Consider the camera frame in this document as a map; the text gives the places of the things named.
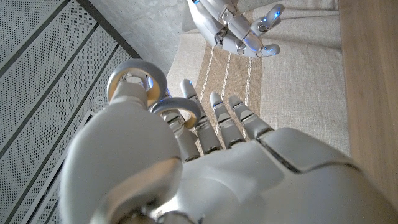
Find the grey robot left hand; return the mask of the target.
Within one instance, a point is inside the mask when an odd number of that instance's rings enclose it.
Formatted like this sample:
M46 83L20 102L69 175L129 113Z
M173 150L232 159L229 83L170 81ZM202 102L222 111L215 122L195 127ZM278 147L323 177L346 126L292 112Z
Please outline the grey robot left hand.
M182 162L140 83L72 139L60 181L64 223L396 223L397 211L340 151L280 128Z

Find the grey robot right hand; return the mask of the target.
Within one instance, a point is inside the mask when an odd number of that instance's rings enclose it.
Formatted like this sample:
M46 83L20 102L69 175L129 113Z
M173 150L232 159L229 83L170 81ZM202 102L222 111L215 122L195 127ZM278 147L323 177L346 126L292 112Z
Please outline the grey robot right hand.
M233 5L224 0L188 0L193 22L213 47L245 57L270 57L280 52L277 44L264 45L261 35L281 23L284 5L276 4L265 16L249 22Z

